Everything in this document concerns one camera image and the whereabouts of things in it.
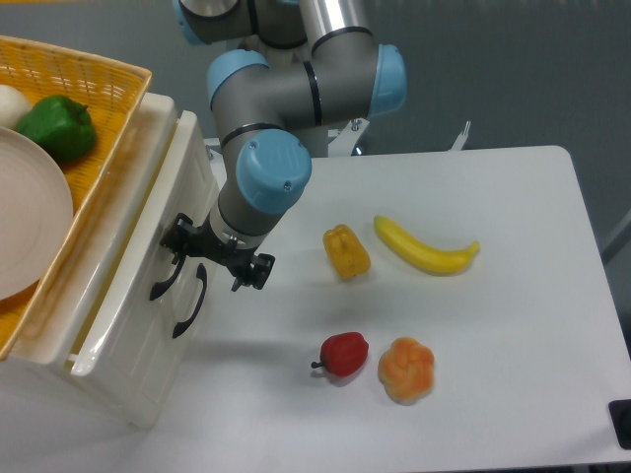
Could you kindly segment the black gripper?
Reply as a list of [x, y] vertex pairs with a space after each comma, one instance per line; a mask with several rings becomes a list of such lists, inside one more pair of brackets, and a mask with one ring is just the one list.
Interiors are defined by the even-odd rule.
[[172, 255], [172, 265], [183, 262], [186, 257], [203, 257], [230, 268], [234, 277], [232, 292], [241, 287], [262, 290], [269, 278], [275, 257], [267, 253], [253, 254], [231, 236], [222, 241], [211, 228], [210, 222], [195, 227], [184, 213], [178, 213], [160, 239], [159, 245]]

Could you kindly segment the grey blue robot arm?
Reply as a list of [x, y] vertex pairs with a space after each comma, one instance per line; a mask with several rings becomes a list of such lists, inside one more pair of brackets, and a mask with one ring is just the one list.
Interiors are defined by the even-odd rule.
[[298, 132], [400, 109], [404, 61], [395, 46], [375, 41], [360, 1], [177, 1], [174, 8], [193, 43], [257, 36], [308, 53], [275, 67], [238, 48], [211, 63], [208, 102], [227, 179], [202, 224], [178, 214], [161, 239], [176, 269], [205, 258], [226, 267], [236, 287], [261, 289], [274, 257], [260, 245], [311, 177]]

